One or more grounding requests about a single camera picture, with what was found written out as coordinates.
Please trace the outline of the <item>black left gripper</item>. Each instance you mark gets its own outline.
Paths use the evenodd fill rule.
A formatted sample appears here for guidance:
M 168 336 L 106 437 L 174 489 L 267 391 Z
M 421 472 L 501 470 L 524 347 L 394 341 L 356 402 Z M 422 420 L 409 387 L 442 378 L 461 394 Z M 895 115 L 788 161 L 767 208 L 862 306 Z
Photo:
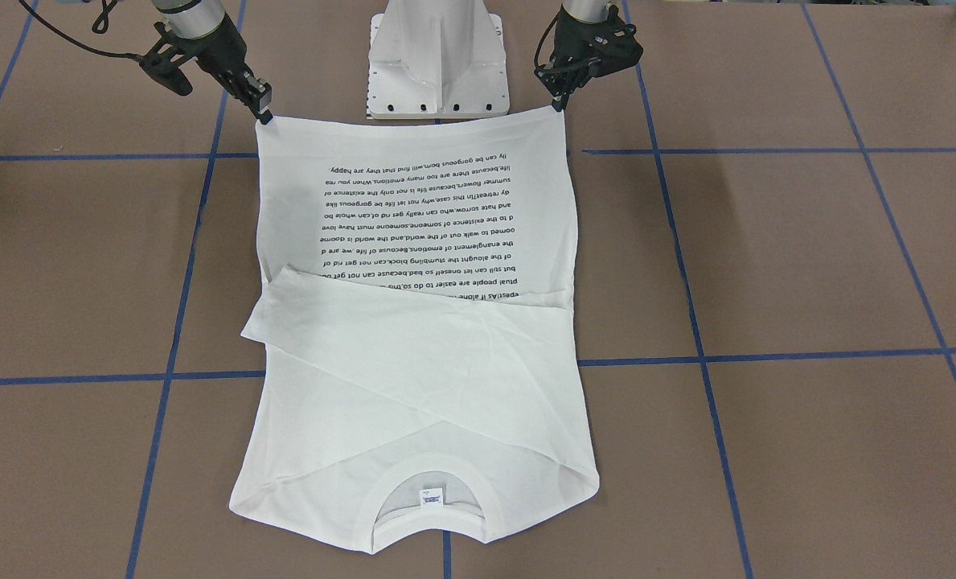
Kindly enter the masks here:
M 550 23 L 534 56 L 534 76 L 552 96 L 552 108 L 565 111 L 570 96 L 592 78 L 633 67 L 643 47 L 636 26 L 618 8 L 562 8 Z

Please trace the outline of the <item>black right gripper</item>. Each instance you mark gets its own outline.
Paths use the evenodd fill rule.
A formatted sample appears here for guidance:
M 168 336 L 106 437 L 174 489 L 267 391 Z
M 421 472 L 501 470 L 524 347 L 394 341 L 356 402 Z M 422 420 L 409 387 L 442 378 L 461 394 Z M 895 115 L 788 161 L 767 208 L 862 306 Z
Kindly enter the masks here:
M 192 92 L 192 85 L 180 67 L 195 60 L 228 94 L 255 113 L 262 125 L 274 118 L 269 110 L 273 96 L 271 84 L 254 76 L 247 66 L 247 47 L 235 23 L 221 21 L 212 33 L 195 39 L 178 36 L 164 23 L 155 23 L 154 28 L 159 33 L 159 41 L 139 59 L 147 76 L 169 91 L 187 96 Z

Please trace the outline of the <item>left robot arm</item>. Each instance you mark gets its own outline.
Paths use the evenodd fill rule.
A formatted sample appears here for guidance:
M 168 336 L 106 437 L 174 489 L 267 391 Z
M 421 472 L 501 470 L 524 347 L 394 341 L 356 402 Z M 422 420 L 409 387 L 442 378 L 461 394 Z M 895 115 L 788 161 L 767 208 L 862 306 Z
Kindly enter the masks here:
M 564 1 L 534 55 L 534 76 L 550 92 L 552 108 L 565 110 L 570 96 L 592 78 L 638 63 L 643 47 L 635 33 L 613 1 Z

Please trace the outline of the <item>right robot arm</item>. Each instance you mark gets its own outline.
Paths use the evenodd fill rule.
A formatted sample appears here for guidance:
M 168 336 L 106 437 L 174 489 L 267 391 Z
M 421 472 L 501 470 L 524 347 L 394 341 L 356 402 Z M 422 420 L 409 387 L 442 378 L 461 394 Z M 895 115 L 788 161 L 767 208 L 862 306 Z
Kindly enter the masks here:
M 140 58 L 147 76 L 180 96 L 191 82 L 180 67 L 195 60 L 225 91 L 245 104 L 261 124 L 273 115 L 271 84 L 254 76 L 246 64 L 247 47 L 220 1 L 154 1 L 164 18 L 154 24 L 159 41 Z

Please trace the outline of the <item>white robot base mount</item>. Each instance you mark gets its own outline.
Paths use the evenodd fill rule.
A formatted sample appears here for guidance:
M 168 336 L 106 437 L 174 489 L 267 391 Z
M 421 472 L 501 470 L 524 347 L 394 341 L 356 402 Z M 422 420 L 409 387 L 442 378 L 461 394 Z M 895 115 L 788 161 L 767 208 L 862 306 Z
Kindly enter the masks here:
M 473 120 L 508 113 L 501 18 L 482 1 L 390 1 L 370 22 L 367 116 Z

